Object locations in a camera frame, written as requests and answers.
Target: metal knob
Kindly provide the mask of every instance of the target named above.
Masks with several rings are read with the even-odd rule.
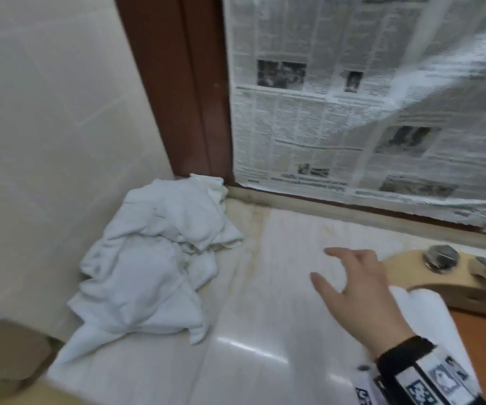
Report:
[[[450,245],[430,246],[423,253],[425,265],[438,274],[445,274],[453,270],[458,265],[459,259],[459,253]]]

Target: stained marble surface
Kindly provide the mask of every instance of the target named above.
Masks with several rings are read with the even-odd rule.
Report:
[[[308,273],[341,290],[344,269],[324,247],[385,258],[439,242],[234,199],[227,213],[246,238],[217,253],[219,275],[200,290],[212,323],[202,343],[190,346],[185,333],[132,334],[52,368],[49,379],[102,405],[357,405],[349,379],[366,354],[330,317]]]

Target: newspaper-covered window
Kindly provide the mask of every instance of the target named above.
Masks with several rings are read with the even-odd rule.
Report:
[[[238,183],[486,225],[486,0],[224,0]]]

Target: white cloth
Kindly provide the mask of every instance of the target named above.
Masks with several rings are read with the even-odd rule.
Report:
[[[68,306],[84,320],[55,363],[87,354],[126,333],[189,330],[206,335],[195,292],[217,274],[214,250],[243,238],[228,220],[219,177],[155,180],[131,190],[104,234],[81,261],[91,279]]]

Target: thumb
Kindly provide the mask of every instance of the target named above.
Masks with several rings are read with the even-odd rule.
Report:
[[[321,274],[315,272],[310,273],[310,280],[314,286],[314,290],[320,294],[331,315],[337,318],[337,315],[342,312],[344,296],[335,290]]]

